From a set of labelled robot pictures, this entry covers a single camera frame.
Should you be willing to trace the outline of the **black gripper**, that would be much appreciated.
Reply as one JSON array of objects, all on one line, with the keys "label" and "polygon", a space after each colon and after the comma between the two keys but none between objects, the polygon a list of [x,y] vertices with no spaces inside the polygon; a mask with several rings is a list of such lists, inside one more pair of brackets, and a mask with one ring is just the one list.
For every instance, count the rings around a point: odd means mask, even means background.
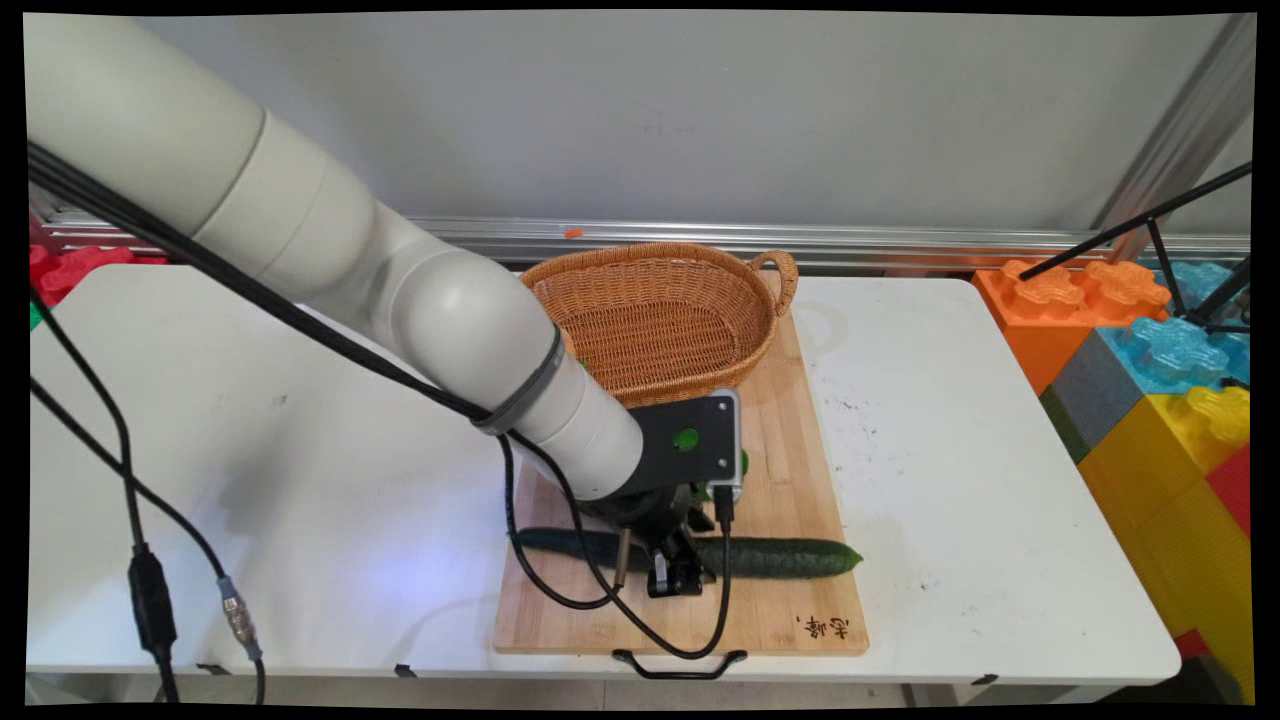
[{"label": "black gripper", "polygon": [[[678,483],[585,503],[588,515],[616,529],[628,528],[634,542],[649,552],[652,568],[646,575],[646,593],[650,598],[701,594],[705,584],[718,582],[692,537],[716,529],[704,511],[707,498],[699,489],[698,484]],[[676,562],[668,557],[676,557]]]}]

